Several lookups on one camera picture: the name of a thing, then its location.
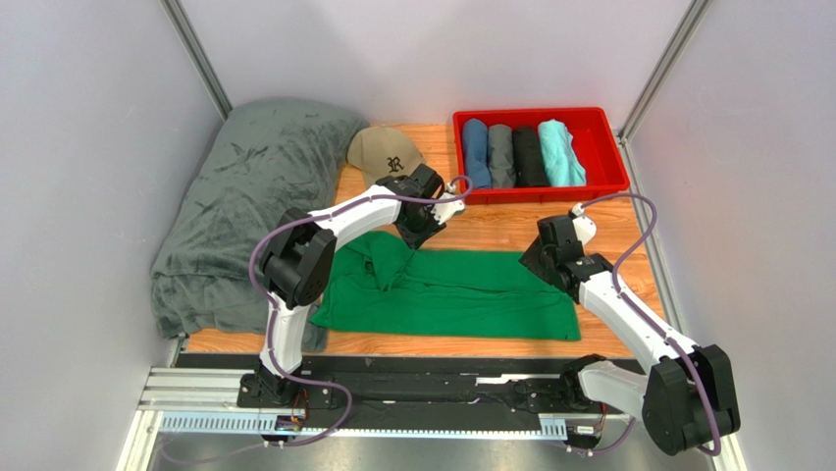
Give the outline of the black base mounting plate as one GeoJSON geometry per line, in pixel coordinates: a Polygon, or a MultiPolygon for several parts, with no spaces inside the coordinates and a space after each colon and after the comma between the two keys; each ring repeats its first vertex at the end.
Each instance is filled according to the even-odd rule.
{"type": "Polygon", "coordinates": [[[594,403],[580,410],[561,399],[566,358],[306,356],[294,373],[301,397],[276,409],[309,428],[347,417],[347,429],[430,432],[537,431],[540,416],[596,427],[617,414],[594,403]]]}

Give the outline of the green t-shirt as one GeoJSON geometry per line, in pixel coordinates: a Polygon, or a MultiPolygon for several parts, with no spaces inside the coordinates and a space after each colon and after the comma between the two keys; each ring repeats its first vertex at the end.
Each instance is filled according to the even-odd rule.
{"type": "Polygon", "coordinates": [[[413,250],[370,232],[339,249],[313,324],[342,332],[578,341],[574,302],[513,251],[413,250]]]}

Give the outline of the tan baseball cap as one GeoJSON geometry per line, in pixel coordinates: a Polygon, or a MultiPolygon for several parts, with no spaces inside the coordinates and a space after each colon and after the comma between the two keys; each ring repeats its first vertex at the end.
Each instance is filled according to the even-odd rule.
{"type": "Polygon", "coordinates": [[[386,126],[358,132],[349,144],[346,160],[361,172],[367,187],[385,177],[409,176],[426,163],[406,134],[386,126]]]}

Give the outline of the black rolled t-shirt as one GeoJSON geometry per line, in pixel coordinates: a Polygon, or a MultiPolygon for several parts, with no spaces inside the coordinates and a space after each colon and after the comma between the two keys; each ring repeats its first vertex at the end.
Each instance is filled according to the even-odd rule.
{"type": "Polygon", "coordinates": [[[548,187],[539,138],[532,127],[512,131],[512,150],[517,187],[548,187]]]}

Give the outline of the grey plush pillow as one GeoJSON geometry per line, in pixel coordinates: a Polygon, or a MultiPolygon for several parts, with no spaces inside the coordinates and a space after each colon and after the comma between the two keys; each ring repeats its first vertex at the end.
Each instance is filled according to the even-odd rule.
{"type": "Polygon", "coordinates": [[[333,204],[348,146],[368,125],[356,111],[302,98],[231,111],[151,267],[163,338],[264,333],[268,302],[248,278],[251,252],[288,208],[333,204]]]}

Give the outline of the aluminium frame rail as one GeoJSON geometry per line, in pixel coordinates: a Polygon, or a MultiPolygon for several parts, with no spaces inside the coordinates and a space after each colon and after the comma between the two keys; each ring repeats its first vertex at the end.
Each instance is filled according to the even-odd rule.
{"type": "Polygon", "coordinates": [[[309,356],[267,400],[251,355],[153,368],[122,470],[741,470],[661,451],[624,406],[565,405],[562,359],[309,356]]]}

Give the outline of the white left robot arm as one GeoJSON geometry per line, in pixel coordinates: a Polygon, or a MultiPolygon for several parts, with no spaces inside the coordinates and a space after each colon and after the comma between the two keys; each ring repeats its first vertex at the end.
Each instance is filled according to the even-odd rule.
{"type": "Polygon", "coordinates": [[[421,164],[406,177],[384,177],[330,208],[290,208],[279,226],[253,249],[248,275],[268,303],[264,346],[254,371],[241,378],[243,408],[289,407],[306,381],[292,378],[302,365],[309,312],[324,294],[337,252],[349,242],[393,225],[411,249],[443,230],[465,208],[455,183],[421,164]]]}

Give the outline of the grey rolled t-shirt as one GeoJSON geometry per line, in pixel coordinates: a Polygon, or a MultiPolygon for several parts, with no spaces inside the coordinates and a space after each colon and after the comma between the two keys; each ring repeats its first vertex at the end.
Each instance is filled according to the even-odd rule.
{"type": "Polygon", "coordinates": [[[492,188],[513,188],[516,185],[512,129],[507,125],[494,125],[488,129],[488,165],[492,188]]]}

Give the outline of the blue rolled t-shirt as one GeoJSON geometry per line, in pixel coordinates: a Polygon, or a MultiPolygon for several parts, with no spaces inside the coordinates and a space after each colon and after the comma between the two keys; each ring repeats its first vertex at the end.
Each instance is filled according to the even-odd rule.
{"type": "Polygon", "coordinates": [[[475,189],[490,189],[492,177],[488,165],[489,131],[478,119],[468,120],[462,129],[465,175],[475,189]]]}

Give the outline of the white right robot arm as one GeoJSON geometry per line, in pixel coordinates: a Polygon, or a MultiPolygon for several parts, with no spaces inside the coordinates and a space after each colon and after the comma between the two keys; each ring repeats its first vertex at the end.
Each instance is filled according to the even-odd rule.
{"type": "Polygon", "coordinates": [[[560,373],[564,403],[577,410],[612,406],[642,423],[668,455],[717,445],[738,432],[740,411],[724,350],[700,346],[673,329],[623,286],[608,260],[586,253],[596,231],[588,217],[548,217],[537,229],[520,263],[601,319],[642,368],[634,373],[598,354],[574,360],[560,373]]]}

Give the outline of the turquoise rolled t-shirt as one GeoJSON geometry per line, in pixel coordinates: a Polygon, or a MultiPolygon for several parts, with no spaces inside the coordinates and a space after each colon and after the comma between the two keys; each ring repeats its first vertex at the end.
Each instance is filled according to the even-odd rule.
{"type": "Polygon", "coordinates": [[[538,135],[544,168],[553,187],[585,186],[586,169],[573,148],[573,135],[560,121],[548,120],[539,123],[538,135]]]}

